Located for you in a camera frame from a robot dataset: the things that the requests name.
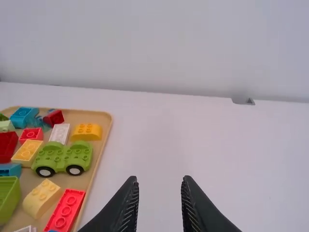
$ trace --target green duplo brick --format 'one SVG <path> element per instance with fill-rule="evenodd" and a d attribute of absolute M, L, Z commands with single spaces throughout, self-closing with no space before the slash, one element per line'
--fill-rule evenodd
<path fill-rule="evenodd" d="M 13 126 L 10 120 L 0 121 L 0 132 L 8 132 L 15 131 L 15 127 Z"/>
<path fill-rule="evenodd" d="M 0 121 L 6 121 L 6 120 L 10 120 L 7 116 L 5 116 L 4 114 L 0 113 Z"/>
<path fill-rule="evenodd" d="M 5 224 L 12 216 L 21 198 L 17 176 L 0 177 L 0 225 Z"/>

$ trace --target red duplo brick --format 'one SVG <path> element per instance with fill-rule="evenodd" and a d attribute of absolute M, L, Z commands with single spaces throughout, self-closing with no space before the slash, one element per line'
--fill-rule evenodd
<path fill-rule="evenodd" d="M 27 139 L 43 140 L 43 130 L 38 128 L 26 128 L 23 130 L 19 142 L 23 144 Z"/>
<path fill-rule="evenodd" d="M 64 191 L 52 216 L 50 217 L 44 232 L 50 230 L 70 232 L 72 225 L 74 224 L 74 220 L 81 209 L 84 197 L 85 191 L 67 188 Z"/>
<path fill-rule="evenodd" d="M 43 118 L 43 121 L 54 127 L 55 124 L 64 122 L 63 114 L 61 110 L 54 110 Z"/>
<path fill-rule="evenodd" d="M 15 131 L 0 133 L 0 163 L 8 163 L 14 154 L 18 135 Z"/>

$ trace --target white wall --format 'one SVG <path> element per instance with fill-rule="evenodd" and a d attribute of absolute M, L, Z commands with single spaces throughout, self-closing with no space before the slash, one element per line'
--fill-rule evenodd
<path fill-rule="evenodd" d="M 307 0 L 3 0 L 2 81 L 309 99 Z"/>

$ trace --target dark red duplo brick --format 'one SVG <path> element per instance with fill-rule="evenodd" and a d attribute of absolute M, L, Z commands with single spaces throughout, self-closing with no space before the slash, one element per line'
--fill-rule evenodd
<path fill-rule="evenodd" d="M 8 163 L 14 154 L 18 141 L 15 131 L 0 133 L 0 163 Z"/>

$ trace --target tray rim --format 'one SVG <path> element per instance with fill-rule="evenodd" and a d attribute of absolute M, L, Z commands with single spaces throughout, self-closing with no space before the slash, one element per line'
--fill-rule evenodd
<path fill-rule="evenodd" d="M 49 107 L 38 107 L 38 106 L 20 106 L 20 105 L 15 105 L 15 106 L 10 106 L 10 107 L 7 107 L 7 108 L 4 108 L 1 110 L 2 111 L 6 111 L 6 110 L 12 110 L 12 108 L 19 108 L 19 107 L 33 107 L 33 108 L 39 108 L 39 109 L 45 109 L 45 110 L 48 110 L 48 109 L 53 109 L 53 108 L 49 108 Z M 91 175 L 91 178 L 90 178 L 90 181 L 89 181 L 89 185 L 87 187 L 87 190 L 86 190 L 86 193 L 85 193 L 85 197 L 84 197 L 84 200 L 83 200 L 83 203 L 82 203 L 82 206 L 81 206 L 81 209 L 78 213 L 78 216 L 75 220 L 75 223 L 74 223 L 74 227 L 73 227 L 73 232 L 74 231 L 77 231 L 78 229 L 78 226 L 81 222 L 81 219 L 82 219 L 82 216 L 83 216 L 83 212 L 84 212 L 84 208 L 85 208 L 85 205 L 87 204 L 87 201 L 88 201 L 88 197 L 89 197 L 89 192 L 92 188 L 92 184 L 93 184 L 93 180 L 94 178 L 96 177 L 96 174 L 97 174 L 97 170 L 98 170 L 98 166 L 99 166 L 99 163 L 101 161 L 101 157 L 102 157 L 102 154 L 103 154 L 103 151 L 104 151 L 104 148 L 105 148 L 105 145 L 106 145 L 106 142 L 110 136 L 110 131 L 111 131 L 111 128 L 112 128 L 112 123 L 113 123 L 113 116 L 106 112 L 106 111 L 97 111 L 97 110 L 82 110 L 82 109 L 68 109 L 68 108 L 55 108 L 55 109 L 58 109 L 58 110 L 73 110 L 73 111 L 83 111 L 83 112 L 92 112 L 92 113 L 105 113 L 107 114 L 110 119 L 111 119 L 111 122 L 109 123 L 109 126 L 107 128 L 107 131 L 106 131 L 106 136 L 104 137 L 104 141 L 103 141 L 103 144 L 101 146 L 101 150 L 99 152 L 99 156 L 98 156 L 98 159 L 97 159 L 97 162 L 96 162 L 96 165 L 95 165 L 95 168 L 93 170 L 93 173 Z"/>

